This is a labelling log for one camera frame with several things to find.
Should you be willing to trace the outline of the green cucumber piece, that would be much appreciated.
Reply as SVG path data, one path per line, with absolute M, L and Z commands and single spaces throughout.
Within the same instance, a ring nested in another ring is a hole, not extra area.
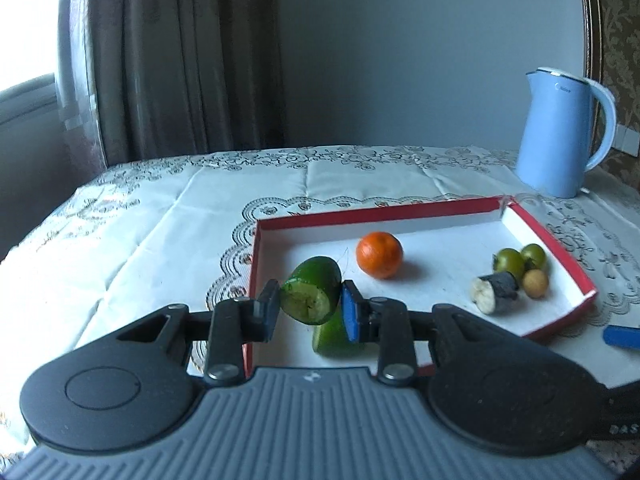
M 294 320 L 321 325 L 334 315 L 342 291 L 337 262 L 327 256 L 306 259 L 280 287 L 280 307 Z
M 341 307 L 337 307 L 333 315 L 321 325 L 314 326 L 311 347 L 318 356 L 329 359 L 347 359 L 358 356 L 366 348 L 360 342 L 348 339 Z

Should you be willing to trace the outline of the green tomato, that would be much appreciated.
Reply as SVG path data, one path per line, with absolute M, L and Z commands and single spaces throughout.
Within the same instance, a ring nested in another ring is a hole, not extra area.
M 508 272 L 520 282 L 526 270 L 525 260 L 517 250 L 502 248 L 492 257 L 492 270 Z
M 538 244 L 532 243 L 524 246 L 521 249 L 520 254 L 525 262 L 525 265 L 529 269 L 535 268 L 542 270 L 546 266 L 547 254 L 544 251 L 544 248 L 542 248 Z

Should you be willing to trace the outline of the orange mandarin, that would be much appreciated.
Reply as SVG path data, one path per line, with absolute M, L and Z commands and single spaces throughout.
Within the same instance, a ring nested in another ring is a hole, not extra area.
M 386 280 L 394 276 L 404 261 L 400 241 L 389 232 L 371 232 L 356 247 L 356 260 L 360 270 L 371 278 Z

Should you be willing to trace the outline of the white embroidered tablecloth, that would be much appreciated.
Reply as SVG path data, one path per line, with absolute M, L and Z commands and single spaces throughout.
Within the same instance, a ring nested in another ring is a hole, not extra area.
M 539 195 L 514 155 L 484 148 L 285 148 L 132 162 L 106 170 L 47 216 L 1 263 L 1 463 L 32 439 L 18 408 L 45 362 L 172 302 L 203 310 L 240 296 L 255 223 L 272 216 L 512 195 L 596 284 L 593 307 L 555 351 L 618 386 L 636 352 L 608 324 L 639 322 L 639 194 L 596 169 L 571 200 Z

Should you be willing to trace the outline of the tan longan fruit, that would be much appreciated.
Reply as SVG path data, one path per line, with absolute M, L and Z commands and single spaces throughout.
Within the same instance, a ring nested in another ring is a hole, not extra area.
M 522 287 L 529 298 L 542 298 L 549 288 L 547 273 L 540 269 L 528 270 L 523 275 Z

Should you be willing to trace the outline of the red cardboard tray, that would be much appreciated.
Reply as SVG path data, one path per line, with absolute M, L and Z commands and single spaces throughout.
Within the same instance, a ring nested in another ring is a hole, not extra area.
M 401 267 L 388 280 L 371 278 L 356 260 L 360 238 L 374 231 L 393 234 L 404 250 Z M 560 242 L 511 197 L 260 220 L 248 291 L 257 295 L 272 278 L 285 281 L 299 263 L 328 256 L 363 297 L 390 297 L 416 311 L 431 311 L 433 304 L 446 302 L 476 313 L 474 278 L 490 273 L 492 257 L 500 249 L 532 243 L 544 248 L 548 258 L 548 292 L 538 300 L 521 294 L 509 312 L 488 320 L 518 336 L 546 339 L 579 320 L 596 298 L 597 287 Z

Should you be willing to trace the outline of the blue electric kettle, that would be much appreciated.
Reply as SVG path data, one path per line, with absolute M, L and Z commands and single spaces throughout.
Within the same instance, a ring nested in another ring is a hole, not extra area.
M 613 93 L 593 79 L 551 67 L 527 74 L 532 100 L 515 174 L 541 194 L 572 198 L 585 175 L 603 162 L 613 146 L 617 126 Z M 605 128 L 599 147 L 591 149 L 594 104 Z

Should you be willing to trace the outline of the brown patterned curtain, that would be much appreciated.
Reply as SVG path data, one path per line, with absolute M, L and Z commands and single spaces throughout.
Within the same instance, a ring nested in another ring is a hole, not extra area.
M 55 79 L 85 178 L 285 144 L 276 0 L 60 0 Z

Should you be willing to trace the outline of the white wall socket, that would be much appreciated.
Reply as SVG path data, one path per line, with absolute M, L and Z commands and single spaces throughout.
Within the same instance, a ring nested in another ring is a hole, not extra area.
M 640 150 L 640 133 L 622 124 L 617 124 L 612 148 L 631 157 L 638 157 Z

